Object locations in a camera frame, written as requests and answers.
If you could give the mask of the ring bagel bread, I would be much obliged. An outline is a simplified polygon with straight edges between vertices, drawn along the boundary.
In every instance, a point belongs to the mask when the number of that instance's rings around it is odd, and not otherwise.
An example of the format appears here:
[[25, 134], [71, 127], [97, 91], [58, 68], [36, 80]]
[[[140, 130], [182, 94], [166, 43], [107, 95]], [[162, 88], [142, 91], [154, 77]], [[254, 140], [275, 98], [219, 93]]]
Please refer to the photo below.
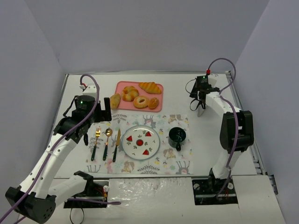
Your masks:
[[133, 105], [137, 109], [143, 109], [148, 107], [149, 98], [146, 96], [138, 96], [133, 100]]

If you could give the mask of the small round bun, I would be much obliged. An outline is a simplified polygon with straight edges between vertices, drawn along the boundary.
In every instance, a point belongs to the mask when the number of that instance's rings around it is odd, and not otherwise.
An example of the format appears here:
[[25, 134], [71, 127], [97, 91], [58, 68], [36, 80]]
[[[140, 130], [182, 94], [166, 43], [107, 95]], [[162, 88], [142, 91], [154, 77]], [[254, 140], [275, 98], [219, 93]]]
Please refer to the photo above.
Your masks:
[[159, 105], [158, 98], [154, 97], [154, 98], [149, 99], [148, 108], [155, 109], [158, 105]]

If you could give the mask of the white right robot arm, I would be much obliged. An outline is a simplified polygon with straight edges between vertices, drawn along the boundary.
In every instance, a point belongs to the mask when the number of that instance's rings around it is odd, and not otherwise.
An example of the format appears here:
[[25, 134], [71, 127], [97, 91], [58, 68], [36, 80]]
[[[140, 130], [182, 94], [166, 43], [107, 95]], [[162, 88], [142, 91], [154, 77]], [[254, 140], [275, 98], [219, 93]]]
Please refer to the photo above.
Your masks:
[[207, 106], [222, 117], [220, 145], [223, 151], [209, 176], [212, 180], [226, 180], [231, 176], [237, 160], [254, 143], [253, 115], [225, 99], [218, 87], [213, 87], [208, 74], [195, 78], [190, 97], [199, 101], [202, 109]]

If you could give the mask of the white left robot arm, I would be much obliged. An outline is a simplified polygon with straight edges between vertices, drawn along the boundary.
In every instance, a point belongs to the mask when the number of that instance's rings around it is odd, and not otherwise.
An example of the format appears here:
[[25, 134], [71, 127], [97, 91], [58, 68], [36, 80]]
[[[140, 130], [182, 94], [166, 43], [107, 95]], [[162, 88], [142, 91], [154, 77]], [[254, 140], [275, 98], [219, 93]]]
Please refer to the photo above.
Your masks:
[[39, 224], [46, 223], [55, 208], [72, 195], [91, 190], [93, 177], [77, 171], [71, 179], [51, 188], [52, 181], [68, 154], [81, 139], [88, 144], [88, 129], [93, 123], [111, 121], [110, 99], [105, 98], [105, 109], [93, 96], [75, 96], [75, 110], [64, 116], [54, 128], [48, 147], [28, 177], [18, 186], [9, 187], [5, 197], [15, 212]]

